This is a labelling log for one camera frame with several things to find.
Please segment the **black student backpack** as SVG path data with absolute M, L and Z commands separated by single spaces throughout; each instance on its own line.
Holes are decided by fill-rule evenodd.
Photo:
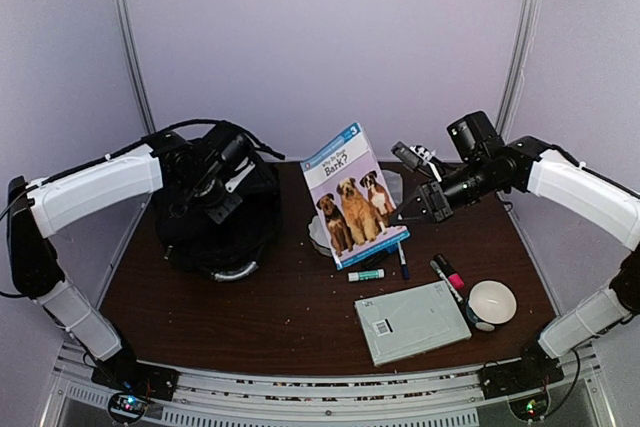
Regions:
M 169 126 L 150 140 L 160 161 L 163 182 L 152 196 L 152 207 L 165 261 L 182 272 L 230 282 L 253 273 L 264 248 L 279 234 L 283 223 L 279 171 L 262 156 L 269 154 L 277 159 L 284 156 L 235 124 L 246 131 L 253 144 L 249 157 L 254 168 L 234 190 L 242 197 L 242 203 L 221 225 L 201 210 L 189 209 L 182 217 L 174 216 L 170 207 L 175 187 L 169 163 L 182 150 L 194 149 L 199 153 L 201 139 L 219 122 L 229 121 L 204 120 L 209 129 L 198 138 L 185 139 L 174 126 Z

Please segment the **dog picture book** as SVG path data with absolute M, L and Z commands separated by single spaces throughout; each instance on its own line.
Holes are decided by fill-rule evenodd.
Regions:
M 362 126 L 354 122 L 300 162 L 336 268 L 351 267 L 408 239 Z

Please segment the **grey notebook with barcode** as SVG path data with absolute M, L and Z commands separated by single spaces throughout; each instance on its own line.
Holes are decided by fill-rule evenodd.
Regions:
M 360 299 L 354 308 L 376 367 L 472 337 L 443 281 Z

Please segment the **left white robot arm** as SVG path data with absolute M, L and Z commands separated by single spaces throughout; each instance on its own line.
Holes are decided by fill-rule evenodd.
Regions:
M 96 265 L 100 242 L 125 235 L 113 227 L 142 201 L 174 266 L 215 276 L 244 274 L 255 264 L 259 223 L 250 207 L 271 172 L 257 140 L 243 128 L 215 122 L 202 137 L 172 129 L 47 177 L 8 186 L 7 250 L 15 293 L 38 304 L 75 338 L 123 391 L 144 371 L 125 336 L 73 282 L 58 256 L 59 238 L 86 243 L 82 259 Z

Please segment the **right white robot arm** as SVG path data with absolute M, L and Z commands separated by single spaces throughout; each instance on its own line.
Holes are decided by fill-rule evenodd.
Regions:
M 462 162 L 458 167 L 403 142 L 392 147 L 405 167 L 425 177 L 392 213 L 392 224 L 406 223 L 404 211 L 413 203 L 422 218 L 438 224 L 486 195 L 518 191 L 591 224 L 627 253 L 609 280 L 522 347 L 512 377 L 519 387 L 530 389 L 571 349 L 638 316 L 639 195 L 557 144 L 534 136 L 505 141 L 483 111 L 465 115 L 446 131 Z

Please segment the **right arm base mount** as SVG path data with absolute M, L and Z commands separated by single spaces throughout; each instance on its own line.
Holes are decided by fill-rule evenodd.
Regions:
M 485 400 L 502 398 L 519 421 L 532 424 L 551 413 L 549 387 L 565 376 L 558 365 L 529 369 L 523 360 L 486 362 L 478 371 Z

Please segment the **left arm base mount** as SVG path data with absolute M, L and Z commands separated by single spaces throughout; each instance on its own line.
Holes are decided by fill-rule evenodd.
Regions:
M 91 381 L 113 390 L 107 400 L 106 411 L 113 421 L 130 425 L 145 416 L 156 414 L 160 401 L 171 401 L 177 388 L 179 373 L 175 369 L 137 364 L 127 378 L 95 366 Z

